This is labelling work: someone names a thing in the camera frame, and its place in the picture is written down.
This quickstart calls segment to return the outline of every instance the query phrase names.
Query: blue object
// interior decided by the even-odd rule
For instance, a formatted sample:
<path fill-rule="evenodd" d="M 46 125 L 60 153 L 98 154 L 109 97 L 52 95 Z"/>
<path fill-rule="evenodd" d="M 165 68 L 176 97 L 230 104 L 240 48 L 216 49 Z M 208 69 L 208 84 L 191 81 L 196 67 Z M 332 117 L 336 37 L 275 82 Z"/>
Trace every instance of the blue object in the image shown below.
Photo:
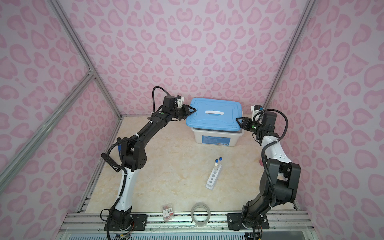
<path fill-rule="evenodd" d="M 187 117 L 189 127 L 220 131 L 239 131 L 236 118 L 242 117 L 241 104 L 233 101 L 194 98 L 190 104 L 197 111 Z"/>
<path fill-rule="evenodd" d="M 206 143 L 206 144 L 228 146 L 230 141 L 231 141 L 230 137 L 202 136 L 202 143 Z"/>

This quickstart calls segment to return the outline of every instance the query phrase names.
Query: blue lid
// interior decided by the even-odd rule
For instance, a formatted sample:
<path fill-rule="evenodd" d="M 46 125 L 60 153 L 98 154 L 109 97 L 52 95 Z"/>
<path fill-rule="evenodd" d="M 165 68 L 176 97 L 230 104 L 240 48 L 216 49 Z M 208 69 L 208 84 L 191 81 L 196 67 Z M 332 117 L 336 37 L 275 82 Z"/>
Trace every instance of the blue lid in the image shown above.
<path fill-rule="evenodd" d="M 242 117 L 242 108 L 238 102 L 194 98 L 190 106 L 197 111 L 187 117 L 186 124 L 189 127 L 222 131 L 240 130 L 236 118 Z"/>

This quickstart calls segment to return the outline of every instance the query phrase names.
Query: robotic arm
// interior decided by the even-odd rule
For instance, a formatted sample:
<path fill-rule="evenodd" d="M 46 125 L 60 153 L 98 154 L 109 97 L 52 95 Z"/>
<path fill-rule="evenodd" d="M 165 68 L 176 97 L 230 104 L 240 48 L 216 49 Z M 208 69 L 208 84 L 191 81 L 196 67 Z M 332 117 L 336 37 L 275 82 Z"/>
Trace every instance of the robotic arm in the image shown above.
<path fill-rule="evenodd" d="M 132 195 L 138 173 L 147 162 L 145 147 L 149 140 L 169 122 L 186 119 L 187 116 L 196 111 L 195 108 L 182 104 L 183 100 L 184 98 L 181 96 L 168 95 L 164 97 L 163 105 L 148 117 L 149 122 L 138 133 L 130 138 L 118 138 L 118 141 L 111 146 L 107 153 L 101 155 L 116 172 L 122 170 L 119 195 L 115 204 L 108 209 L 109 215 L 104 227 L 108 239 L 110 239 L 109 231 L 131 231 L 133 229 L 134 223 L 131 216 Z M 121 147 L 121 165 L 117 164 L 109 156 L 111 150 L 116 146 Z"/>
<path fill-rule="evenodd" d="M 231 227 L 233 230 L 241 229 L 242 225 L 248 229 L 253 228 L 253 236 L 255 236 L 256 226 L 262 225 L 263 219 L 266 219 L 265 214 L 270 209 L 295 200 L 301 169 L 298 164 L 291 162 L 280 145 L 280 140 L 288 128 L 287 117 L 275 109 L 264 110 L 260 105 L 252 106 L 251 110 L 252 119 L 243 117 L 237 118 L 236 121 L 242 129 L 256 135 L 255 141 L 263 147 L 264 173 L 260 180 L 260 193 L 243 206 L 241 222 L 234 222 Z M 274 132 L 276 112 L 280 113 L 286 121 L 281 137 Z M 277 179 L 279 174 L 283 175 L 285 180 Z"/>

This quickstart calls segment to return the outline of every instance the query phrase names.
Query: wall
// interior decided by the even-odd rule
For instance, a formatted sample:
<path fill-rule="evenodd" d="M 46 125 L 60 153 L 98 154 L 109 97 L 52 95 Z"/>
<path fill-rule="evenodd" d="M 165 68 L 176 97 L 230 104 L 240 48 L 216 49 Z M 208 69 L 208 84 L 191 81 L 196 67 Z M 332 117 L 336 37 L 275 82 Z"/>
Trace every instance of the wall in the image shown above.
<path fill-rule="evenodd" d="M 54 239 L 117 119 L 94 82 L 0 196 L 0 239 Z"/>
<path fill-rule="evenodd" d="M 44 0 L 0 2 L 0 173 L 87 71 Z"/>
<path fill-rule="evenodd" d="M 306 0 L 63 0 L 123 114 L 152 111 L 152 88 L 262 104 Z M 162 103 L 157 94 L 157 106 Z"/>
<path fill-rule="evenodd" d="M 321 0 L 271 106 L 320 239 L 384 238 L 383 102 L 384 1 Z"/>

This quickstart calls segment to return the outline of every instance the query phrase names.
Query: white lid handle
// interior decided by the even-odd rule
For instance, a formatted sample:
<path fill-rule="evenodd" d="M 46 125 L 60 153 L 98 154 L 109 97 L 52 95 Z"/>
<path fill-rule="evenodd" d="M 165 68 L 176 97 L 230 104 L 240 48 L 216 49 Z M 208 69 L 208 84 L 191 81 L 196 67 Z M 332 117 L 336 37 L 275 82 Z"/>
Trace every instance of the white lid handle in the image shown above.
<path fill-rule="evenodd" d="M 220 111 L 213 111 L 213 110 L 207 110 L 207 111 L 205 111 L 205 113 L 207 113 L 207 114 L 212 113 L 212 114 L 219 114 L 219 115 L 223 115 L 223 114 L 224 114 L 223 112 L 220 112 Z"/>

